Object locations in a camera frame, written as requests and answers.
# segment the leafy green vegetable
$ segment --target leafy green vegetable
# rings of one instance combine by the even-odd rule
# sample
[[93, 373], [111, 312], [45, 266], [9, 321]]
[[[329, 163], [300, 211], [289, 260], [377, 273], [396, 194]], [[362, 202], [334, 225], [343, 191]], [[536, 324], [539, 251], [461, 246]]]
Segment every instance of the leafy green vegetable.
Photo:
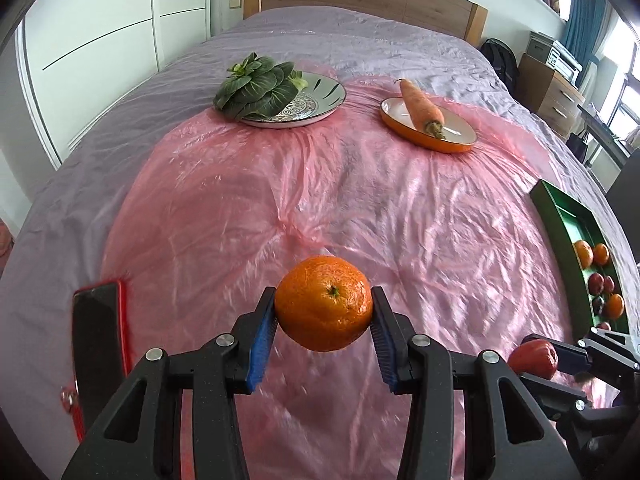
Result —
[[273, 72], [267, 72], [253, 78], [248, 84], [244, 85], [238, 94], [234, 96], [236, 101], [241, 103], [253, 103], [261, 99], [268, 91], [273, 90], [278, 82]]
[[293, 62], [276, 65], [271, 57], [255, 52], [227, 71], [232, 74], [220, 85], [213, 105], [236, 121], [276, 116], [308, 85]]

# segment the carrot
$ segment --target carrot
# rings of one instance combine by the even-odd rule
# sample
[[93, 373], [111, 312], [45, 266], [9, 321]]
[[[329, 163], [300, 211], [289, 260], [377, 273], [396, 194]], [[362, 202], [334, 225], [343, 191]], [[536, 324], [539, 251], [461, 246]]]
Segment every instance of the carrot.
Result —
[[444, 116], [440, 109], [408, 79], [400, 80], [400, 91], [415, 129], [437, 139], [444, 139], [445, 136], [442, 134]]

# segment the pink plastic sheet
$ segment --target pink plastic sheet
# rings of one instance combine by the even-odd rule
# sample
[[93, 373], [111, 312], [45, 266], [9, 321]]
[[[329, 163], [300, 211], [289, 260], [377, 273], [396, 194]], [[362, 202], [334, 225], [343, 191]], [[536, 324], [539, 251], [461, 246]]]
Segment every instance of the pink plastic sheet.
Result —
[[[189, 351], [228, 331], [265, 286], [319, 253], [355, 264], [450, 350], [507, 357], [531, 332], [570, 338], [556, 263], [528, 197], [537, 179], [557, 181], [534, 136], [435, 98], [479, 140], [463, 155], [430, 152], [380, 120], [380, 101], [398, 95], [391, 79], [346, 87], [345, 104], [312, 126], [256, 129], [209, 109], [157, 145], [102, 268], [103, 278], [127, 280], [133, 362], [151, 347]], [[278, 331], [263, 383], [237, 404], [254, 480], [396, 477], [410, 399], [383, 384], [369, 333], [315, 354]], [[455, 423], [459, 477], [461, 397]], [[187, 478], [190, 431], [185, 423]]]

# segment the decorative plate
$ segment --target decorative plate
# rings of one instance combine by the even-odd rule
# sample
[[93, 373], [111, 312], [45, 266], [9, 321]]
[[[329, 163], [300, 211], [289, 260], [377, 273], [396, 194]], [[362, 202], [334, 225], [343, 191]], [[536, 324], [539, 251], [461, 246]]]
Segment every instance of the decorative plate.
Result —
[[294, 97], [275, 117], [242, 119], [259, 128], [297, 128], [317, 123], [334, 113], [347, 97], [347, 91], [335, 79], [313, 72], [303, 72], [309, 85]]
[[391, 97], [382, 101], [380, 115], [385, 124], [395, 133], [418, 146], [442, 153], [468, 152], [478, 140], [476, 132], [462, 117], [446, 108], [439, 106], [438, 108], [444, 115], [442, 133], [445, 139], [436, 139], [416, 130], [401, 97]]

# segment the white wardrobe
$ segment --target white wardrobe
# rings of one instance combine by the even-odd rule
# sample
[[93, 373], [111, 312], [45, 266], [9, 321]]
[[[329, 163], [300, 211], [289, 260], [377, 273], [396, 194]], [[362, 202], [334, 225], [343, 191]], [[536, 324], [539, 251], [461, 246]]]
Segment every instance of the white wardrobe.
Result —
[[209, 38], [210, 16], [210, 0], [37, 0], [16, 48], [53, 165], [123, 95]]

